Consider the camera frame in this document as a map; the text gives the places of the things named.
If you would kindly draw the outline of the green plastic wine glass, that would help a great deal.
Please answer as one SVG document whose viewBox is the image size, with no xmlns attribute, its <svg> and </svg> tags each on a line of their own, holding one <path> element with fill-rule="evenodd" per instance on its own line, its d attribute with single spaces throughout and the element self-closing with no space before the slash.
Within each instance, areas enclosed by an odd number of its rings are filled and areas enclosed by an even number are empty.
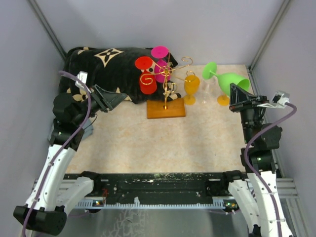
<svg viewBox="0 0 316 237">
<path fill-rule="evenodd" d="M 219 87 L 221 88 L 222 92 L 224 92 L 227 96 L 230 96 L 231 84 L 235 84 L 245 91 L 247 91 L 250 87 L 249 79 L 246 79 L 241 75 L 238 75 L 236 73 L 218 74 L 216 62 L 210 62 L 204 67 L 202 77 L 204 80 L 216 77 L 218 80 Z"/>
</svg>

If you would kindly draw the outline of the red plastic wine glass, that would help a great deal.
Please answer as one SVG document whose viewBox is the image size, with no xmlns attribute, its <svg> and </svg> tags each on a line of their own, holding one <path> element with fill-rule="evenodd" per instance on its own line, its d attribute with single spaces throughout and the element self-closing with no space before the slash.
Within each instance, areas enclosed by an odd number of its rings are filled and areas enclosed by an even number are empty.
<svg viewBox="0 0 316 237">
<path fill-rule="evenodd" d="M 157 89 L 155 76 L 149 71 L 152 65 L 153 60 L 148 56 L 139 57 L 135 61 L 136 68 L 142 71 L 139 77 L 140 90 L 147 95 L 153 94 Z"/>
</svg>

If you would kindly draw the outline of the pink plastic wine glass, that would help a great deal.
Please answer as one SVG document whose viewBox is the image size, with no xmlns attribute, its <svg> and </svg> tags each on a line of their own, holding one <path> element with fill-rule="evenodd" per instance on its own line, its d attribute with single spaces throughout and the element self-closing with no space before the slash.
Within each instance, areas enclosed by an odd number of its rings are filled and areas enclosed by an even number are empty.
<svg viewBox="0 0 316 237">
<path fill-rule="evenodd" d="M 154 67 L 155 79 L 159 83 L 163 83 L 165 80 L 164 69 L 167 66 L 165 61 L 166 56 L 168 56 L 169 50 L 165 46 L 156 46 L 151 50 L 151 55 L 158 59 Z"/>
</svg>

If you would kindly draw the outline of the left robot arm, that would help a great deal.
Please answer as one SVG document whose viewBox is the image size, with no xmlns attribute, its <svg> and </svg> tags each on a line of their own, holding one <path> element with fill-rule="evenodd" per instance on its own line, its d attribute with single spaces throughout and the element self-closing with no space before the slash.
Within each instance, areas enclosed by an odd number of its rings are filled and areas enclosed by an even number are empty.
<svg viewBox="0 0 316 237">
<path fill-rule="evenodd" d="M 53 101 L 53 131 L 41 174 L 29 198 L 16 206 L 15 219 L 31 230 L 52 236 L 59 235 L 74 207 L 85 196 L 99 195 L 103 190 L 100 174 L 84 171 L 63 194 L 58 191 L 67 167 L 76 154 L 84 135 L 84 124 L 98 111 L 113 110 L 127 95 L 109 92 L 97 85 L 87 92 L 84 101 L 76 101 L 70 93 L 61 93 Z"/>
</svg>

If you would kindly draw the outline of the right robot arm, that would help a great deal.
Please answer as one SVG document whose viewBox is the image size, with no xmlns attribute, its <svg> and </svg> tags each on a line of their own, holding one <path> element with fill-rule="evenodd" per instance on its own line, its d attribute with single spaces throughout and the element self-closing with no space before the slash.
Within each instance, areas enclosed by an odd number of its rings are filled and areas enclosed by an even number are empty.
<svg viewBox="0 0 316 237">
<path fill-rule="evenodd" d="M 286 92 L 277 91 L 268 100 L 232 83 L 229 109 L 240 114 L 246 144 L 240 157 L 247 177 L 232 171 L 221 182 L 221 191 L 235 198 L 250 237 L 292 237 L 280 203 L 272 151 L 279 148 L 279 124 L 296 114 L 297 107 Z"/>
</svg>

